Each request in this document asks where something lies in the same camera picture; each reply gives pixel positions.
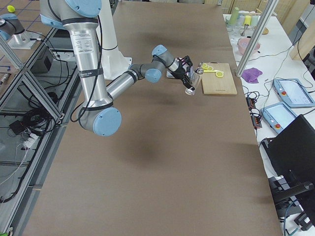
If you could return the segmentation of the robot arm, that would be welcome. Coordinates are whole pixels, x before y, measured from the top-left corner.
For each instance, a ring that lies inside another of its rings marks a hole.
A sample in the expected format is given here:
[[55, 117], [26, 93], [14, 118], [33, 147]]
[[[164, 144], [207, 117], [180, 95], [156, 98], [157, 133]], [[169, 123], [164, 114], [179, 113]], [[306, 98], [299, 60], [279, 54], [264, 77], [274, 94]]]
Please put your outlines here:
[[186, 67], [189, 57], [175, 58], [163, 45], [152, 51], [152, 61], [132, 64], [111, 83], [106, 84], [104, 69], [126, 65], [123, 55], [114, 56], [118, 44], [112, 10], [106, 0], [42, 0], [40, 17], [43, 24], [67, 30], [70, 35], [85, 101], [78, 107], [76, 122], [99, 136], [111, 136], [120, 127], [122, 115], [114, 100], [138, 80], [156, 83], [164, 71], [182, 81], [188, 93], [195, 87]]
[[15, 14], [6, 13], [0, 16], [0, 35], [4, 40], [9, 40], [13, 35], [24, 31], [25, 28]]

